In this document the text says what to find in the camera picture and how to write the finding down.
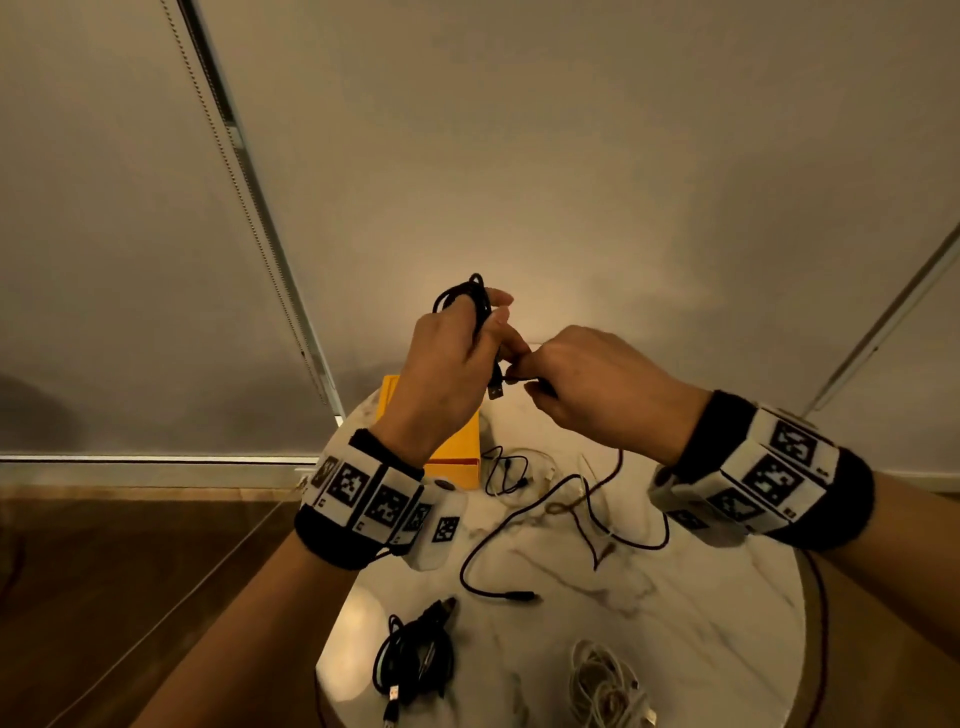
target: round table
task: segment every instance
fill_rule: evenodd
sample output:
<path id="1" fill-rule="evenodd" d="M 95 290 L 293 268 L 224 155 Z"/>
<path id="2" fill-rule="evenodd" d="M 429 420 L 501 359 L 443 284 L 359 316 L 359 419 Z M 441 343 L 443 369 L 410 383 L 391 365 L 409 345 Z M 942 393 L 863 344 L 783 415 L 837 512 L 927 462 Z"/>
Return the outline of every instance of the round table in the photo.
<path id="1" fill-rule="evenodd" d="M 334 437 L 348 439 L 371 425 L 377 394 Z M 519 387 L 485 401 L 481 422 L 483 446 L 541 450 L 554 463 L 526 453 L 533 469 L 528 493 L 501 500 L 482 489 L 471 492 L 442 568 L 418 572 L 391 556 L 360 573 L 318 664 L 324 691 L 347 728 L 382 724 L 386 698 L 370 676 L 387 635 L 386 615 L 409 621 L 451 595 L 459 602 L 447 625 L 456 673 L 444 699 L 420 697 L 403 709 L 403 728 L 572 728 L 569 654 L 581 639 L 608 646 L 630 664 L 650 693 L 658 726 L 782 726 L 804 658 L 804 595 L 793 550 L 759 537 L 739 548 L 711 548 L 671 522 L 664 550 L 616 545 L 593 571 L 572 518 L 538 518 L 538 509 L 491 541 L 471 564 L 468 581 L 490 591 L 532 590 L 542 601 L 471 595 L 458 580 L 461 563 L 511 503 L 545 492 L 550 468 L 555 480 L 587 467 L 603 477 L 616 461 L 615 451 L 556 427 Z M 646 497 L 653 469 L 652 461 L 627 453 L 620 475 L 594 501 L 615 533 L 642 544 L 657 544 L 663 535 L 660 513 Z M 590 537 L 598 550 L 608 544 L 596 531 Z"/>

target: yellow box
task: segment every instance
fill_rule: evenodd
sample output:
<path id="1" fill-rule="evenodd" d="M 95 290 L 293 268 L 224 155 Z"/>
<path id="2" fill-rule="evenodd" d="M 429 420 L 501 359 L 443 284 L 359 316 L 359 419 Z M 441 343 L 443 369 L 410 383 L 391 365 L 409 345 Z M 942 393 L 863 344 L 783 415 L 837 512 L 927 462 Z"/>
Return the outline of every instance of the yellow box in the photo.
<path id="1" fill-rule="evenodd" d="M 376 419 L 383 417 L 390 398 L 394 395 L 399 375 L 383 377 Z M 426 474 L 448 480 L 458 488 L 472 491 L 480 487 L 480 412 L 437 448 L 426 465 Z"/>

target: floor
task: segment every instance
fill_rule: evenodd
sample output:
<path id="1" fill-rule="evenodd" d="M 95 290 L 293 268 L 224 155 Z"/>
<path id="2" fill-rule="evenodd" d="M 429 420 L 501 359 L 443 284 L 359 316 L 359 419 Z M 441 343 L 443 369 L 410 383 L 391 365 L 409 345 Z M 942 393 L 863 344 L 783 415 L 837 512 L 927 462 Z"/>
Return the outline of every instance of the floor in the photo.
<path id="1" fill-rule="evenodd" d="M 0 725 L 48 726 L 266 518 L 198 591 L 56 723 L 129 725 L 290 530 L 295 503 L 235 495 L 225 499 L 218 489 L 218 500 L 0 498 L 0 582 L 19 567 L 12 589 L 0 595 Z M 829 600 L 828 682 L 813 725 L 960 726 L 955 689 L 960 665 L 842 574 L 819 564 Z M 809 569 L 803 574 L 805 585 L 815 589 Z M 808 600 L 810 623 L 819 623 L 816 604 Z M 789 728 L 804 728 L 815 702 L 818 631 L 811 630 L 809 637 Z M 318 725 L 310 678 L 291 675 L 289 684 L 276 724 Z"/>

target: person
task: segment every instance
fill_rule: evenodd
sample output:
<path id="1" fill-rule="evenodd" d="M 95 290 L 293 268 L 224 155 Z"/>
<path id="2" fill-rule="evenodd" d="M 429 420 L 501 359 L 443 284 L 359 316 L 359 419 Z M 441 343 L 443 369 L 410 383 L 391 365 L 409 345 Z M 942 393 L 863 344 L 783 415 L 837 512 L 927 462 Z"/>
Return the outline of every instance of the person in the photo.
<path id="1" fill-rule="evenodd" d="M 488 292 L 496 308 L 475 340 L 466 296 L 417 322 L 395 395 L 370 428 L 375 441 L 421 468 L 477 410 L 501 356 L 511 362 L 507 378 L 527 380 L 534 405 L 560 427 L 666 466 L 678 463 L 711 392 L 591 328 L 565 328 L 531 352 L 508 321 L 513 297 Z M 960 503 L 883 473 L 873 482 L 873 507 L 858 532 L 823 556 L 960 657 Z M 256 716 L 270 714 L 278 666 L 293 661 L 312 672 L 356 576 L 292 533 L 169 675 L 135 728 L 266 724 Z"/>

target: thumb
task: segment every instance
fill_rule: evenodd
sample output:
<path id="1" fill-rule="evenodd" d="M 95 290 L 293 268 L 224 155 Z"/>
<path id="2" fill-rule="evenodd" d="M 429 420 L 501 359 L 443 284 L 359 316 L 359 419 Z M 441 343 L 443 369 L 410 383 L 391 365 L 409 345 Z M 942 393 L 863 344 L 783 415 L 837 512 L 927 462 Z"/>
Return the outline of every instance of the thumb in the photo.
<path id="1" fill-rule="evenodd" d="M 534 406 L 540 411 L 546 413 L 557 425 L 563 427 L 563 421 L 566 419 L 564 404 L 556 397 L 551 397 L 540 387 L 539 382 L 528 381 L 523 384 L 523 388 L 534 401 Z"/>
<path id="2" fill-rule="evenodd" d="M 500 351 L 500 344 L 503 343 L 503 339 L 509 330 L 509 327 L 507 327 L 509 318 L 510 309 L 507 306 L 495 308 L 493 313 L 487 317 L 477 334 L 473 351 L 470 353 L 469 361 L 471 364 L 483 369 L 490 369 L 493 366 L 496 355 Z"/>

